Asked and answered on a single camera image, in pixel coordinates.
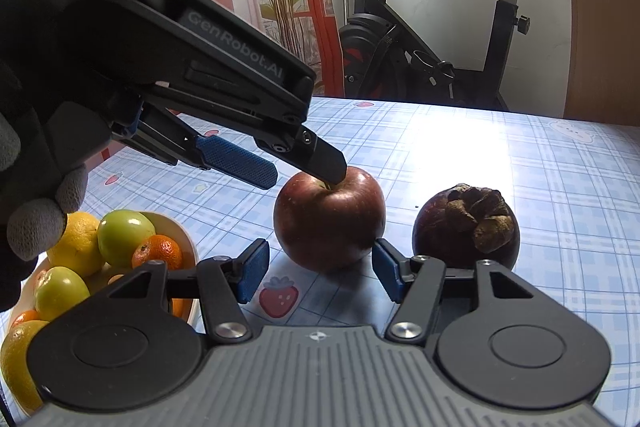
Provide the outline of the left gloved hand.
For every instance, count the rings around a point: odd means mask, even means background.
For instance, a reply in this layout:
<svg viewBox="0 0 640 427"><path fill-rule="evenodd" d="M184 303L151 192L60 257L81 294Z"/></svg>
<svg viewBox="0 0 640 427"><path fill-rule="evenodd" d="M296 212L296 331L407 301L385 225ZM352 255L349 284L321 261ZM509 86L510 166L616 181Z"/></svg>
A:
<svg viewBox="0 0 640 427"><path fill-rule="evenodd" d="M1 309L11 309L37 258L84 201L86 160L111 140L96 113L64 102L42 115L1 65Z"/></svg>

